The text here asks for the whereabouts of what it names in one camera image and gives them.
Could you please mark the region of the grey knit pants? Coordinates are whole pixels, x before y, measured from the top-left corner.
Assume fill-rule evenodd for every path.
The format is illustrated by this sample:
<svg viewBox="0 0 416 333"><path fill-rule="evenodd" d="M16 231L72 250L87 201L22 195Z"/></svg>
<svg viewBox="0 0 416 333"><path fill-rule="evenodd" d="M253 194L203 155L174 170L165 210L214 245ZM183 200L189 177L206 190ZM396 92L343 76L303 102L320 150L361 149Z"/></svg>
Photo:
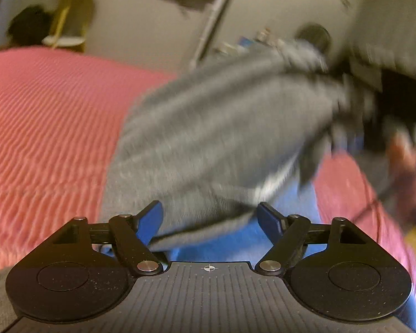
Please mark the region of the grey knit pants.
<svg viewBox="0 0 416 333"><path fill-rule="evenodd" d="M10 268L65 222L164 206L156 250L237 231L373 103L298 41L175 80L45 48L0 52L0 332Z"/></svg>

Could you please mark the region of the pink ribbed bedspread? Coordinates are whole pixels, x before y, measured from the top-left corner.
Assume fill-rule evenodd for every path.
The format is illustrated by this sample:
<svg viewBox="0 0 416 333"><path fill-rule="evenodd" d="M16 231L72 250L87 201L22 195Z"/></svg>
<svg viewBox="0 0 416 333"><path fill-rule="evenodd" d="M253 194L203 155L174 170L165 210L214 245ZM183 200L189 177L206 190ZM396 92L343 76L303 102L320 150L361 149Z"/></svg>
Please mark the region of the pink ribbed bedspread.
<svg viewBox="0 0 416 333"><path fill-rule="evenodd" d="M416 254L323 55L175 80L0 52L0 332L416 332Z"/></svg>

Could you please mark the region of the yellow leg side table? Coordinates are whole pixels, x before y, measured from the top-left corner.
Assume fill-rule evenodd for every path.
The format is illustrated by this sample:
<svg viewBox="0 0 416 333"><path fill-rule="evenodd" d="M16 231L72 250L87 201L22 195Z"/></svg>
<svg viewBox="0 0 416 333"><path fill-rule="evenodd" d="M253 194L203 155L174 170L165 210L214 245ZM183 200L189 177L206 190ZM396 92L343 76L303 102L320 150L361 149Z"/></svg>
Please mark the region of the yellow leg side table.
<svg viewBox="0 0 416 333"><path fill-rule="evenodd" d="M51 49L85 52L87 32L93 19L94 0L56 0L51 27L42 44Z"/></svg>

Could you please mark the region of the black bag on floor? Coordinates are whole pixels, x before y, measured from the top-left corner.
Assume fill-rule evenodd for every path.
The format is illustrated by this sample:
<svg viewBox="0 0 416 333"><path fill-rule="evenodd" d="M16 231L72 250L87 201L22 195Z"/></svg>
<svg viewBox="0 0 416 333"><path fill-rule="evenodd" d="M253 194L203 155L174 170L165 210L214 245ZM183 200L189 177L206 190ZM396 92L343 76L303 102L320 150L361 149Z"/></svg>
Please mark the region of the black bag on floor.
<svg viewBox="0 0 416 333"><path fill-rule="evenodd" d="M53 13L40 4L30 5L17 14L10 22L7 36L9 43L16 47L42 45L48 36Z"/></svg>

